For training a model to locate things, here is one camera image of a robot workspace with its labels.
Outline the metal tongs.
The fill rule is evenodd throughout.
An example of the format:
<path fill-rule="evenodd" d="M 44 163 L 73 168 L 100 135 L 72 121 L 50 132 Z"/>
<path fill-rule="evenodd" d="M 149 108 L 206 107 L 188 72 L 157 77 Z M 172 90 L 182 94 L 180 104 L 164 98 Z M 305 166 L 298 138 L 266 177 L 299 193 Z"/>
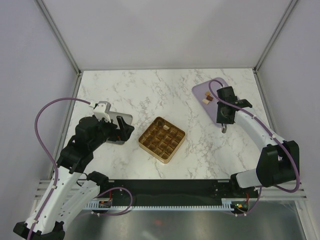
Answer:
<path fill-rule="evenodd" d="M 223 124 L 221 125 L 221 132 L 222 132 L 223 134 L 225 134 L 225 133 L 227 132 L 227 124 L 223 123 Z"/>

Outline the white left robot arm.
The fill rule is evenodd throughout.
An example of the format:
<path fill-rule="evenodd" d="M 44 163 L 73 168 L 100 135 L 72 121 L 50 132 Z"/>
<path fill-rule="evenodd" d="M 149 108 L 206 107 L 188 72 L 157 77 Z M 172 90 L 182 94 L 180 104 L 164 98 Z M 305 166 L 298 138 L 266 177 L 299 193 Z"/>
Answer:
<path fill-rule="evenodd" d="M 88 175 L 80 190 L 69 200 L 71 188 L 84 173 L 94 158 L 94 151 L 105 142 L 126 142 L 134 126 L 125 122 L 122 116 L 117 123 L 83 117 L 75 127 L 75 134 L 62 149 L 54 176 L 33 214 L 18 222 L 13 232 L 26 240 L 62 240 L 69 224 L 95 197 L 105 197 L 110 190 L 108 177 L 94 171 Z"/>

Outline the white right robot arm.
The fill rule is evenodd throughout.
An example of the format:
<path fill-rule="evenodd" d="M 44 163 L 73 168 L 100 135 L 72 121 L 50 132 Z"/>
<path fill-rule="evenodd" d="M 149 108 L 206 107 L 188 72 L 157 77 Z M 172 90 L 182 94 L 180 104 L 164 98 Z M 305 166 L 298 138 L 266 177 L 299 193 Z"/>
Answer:
<path fill-rule="evenodd" d="M 228 185 L 233 197 L 241 197 L 249 187 L 279 187 L 295 181 L 300 183 L 298 144 L 287 141 L 272 131 L 256 114 L 246 99 L 238 99 L 231 86 L 217 90 L 217 118 L 223 125 L 239 125 L 256 144 L 260 151 L 254 169 L 235 173 Z"/>

